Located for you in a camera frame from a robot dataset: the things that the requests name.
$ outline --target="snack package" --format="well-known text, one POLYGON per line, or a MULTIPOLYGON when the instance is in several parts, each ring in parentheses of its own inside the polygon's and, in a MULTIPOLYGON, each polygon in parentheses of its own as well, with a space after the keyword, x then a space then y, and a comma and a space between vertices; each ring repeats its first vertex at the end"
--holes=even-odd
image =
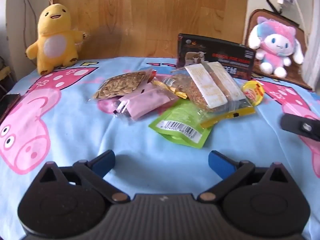
POLYGON ((181 85, 182 78, 183 78, 183 75, 180 75, 180 74, 172 75, 172 76, 164 79, 163 83, 169 87, 177 88, 180 92, 184 92, 183 87, 181 85))
POLYGON ((174 93, 176 96, 178 97, 181 97, 183 99, 186 99, 188 96, 186 93, 184 92, 180 92, 178 88, 175 88, 175 87, 171 87, 171 86, 168 86, 166 85, 165 83, 159 81, 157 78, 154 78, 152 81, 151 81, 152 84, 156 85, 156 86, 160 86, 164 89, 167 89, 168 91, 171 91, 172 93, 174 93))
POLYGON ((241 90, 253 106, 257 106, 261 103, 261 101, 263 100, 263 95, 265 93, 262 85, 255 80, 250 80, 245 83, 242 86, 241 90))
POLYGON ((132 120, 137 120, 152 110, 177 100, 172 92, 152 83, 140 86, 133 93, 121 97, 114 103, 116 115, 126 116, 132 120))
POLYGON ((179 83, 198 107, 203 128, 222 119, 255 113, 249 100, 219 62, 189 65, 172 73, 183 76, 179 83))
POLYGON ((109 78, 98 88, 93 98, 101 100, 130 94, 146 84, 151 76, 152 68, 149 68, 109 78))
POLYGON ((201 149, 212 127, 200 126, 198 108, 190 100, 179 99, 149 127, 171 142, 201 149))

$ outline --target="black product box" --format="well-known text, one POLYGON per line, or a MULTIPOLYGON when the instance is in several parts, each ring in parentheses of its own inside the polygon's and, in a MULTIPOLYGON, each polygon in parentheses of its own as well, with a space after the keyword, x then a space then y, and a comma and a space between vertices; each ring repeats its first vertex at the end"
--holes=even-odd
POLYGON ((178 36, 177 67, 218 61, 234 77, 251 79, 255 50, 242 44, 198 35, 178 36))

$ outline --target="barcode sticker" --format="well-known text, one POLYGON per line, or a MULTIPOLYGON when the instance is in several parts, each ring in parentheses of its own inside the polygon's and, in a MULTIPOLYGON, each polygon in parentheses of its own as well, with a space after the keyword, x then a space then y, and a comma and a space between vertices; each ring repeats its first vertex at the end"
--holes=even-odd
POLYGON ((162 120, 157 124, 157 127, 162 130, 171 130, 171 131, 180 132, 195 143, 198 143, 202 137, 201 133, 199 133, 197 130, 193 129, 192 127, 182 122, 162 120))
POLYGON ((167 86, 171 87, 172 84, 175 82, 175 79, 172 78, 166 78, 163 83, 166 84, 167 86))

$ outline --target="green snack pouch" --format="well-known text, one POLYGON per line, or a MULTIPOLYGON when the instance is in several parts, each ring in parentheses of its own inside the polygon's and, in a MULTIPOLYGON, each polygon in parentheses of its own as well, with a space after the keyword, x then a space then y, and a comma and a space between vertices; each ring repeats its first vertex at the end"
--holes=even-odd
POLYGON ((179 99, 149 127, 171 142, 201 149, 212 127, 202 128, 200 117, 197 106, 190 100, 179 99))

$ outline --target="pink and white plush toy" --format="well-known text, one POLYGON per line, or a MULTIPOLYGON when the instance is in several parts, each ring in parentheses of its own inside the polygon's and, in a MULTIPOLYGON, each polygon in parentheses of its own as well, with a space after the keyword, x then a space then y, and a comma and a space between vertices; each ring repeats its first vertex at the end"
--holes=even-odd
POLYGON ((284 66, 291 65, 289 56, 293 54, 297 64, 302 64, 304 59, 301 45, 295 38, 296 29, 265 17, 258 17, 257 22, 249 35, 248 45, 251 49, 257 49, 260 70, 285 78, 287 71, 284 66))

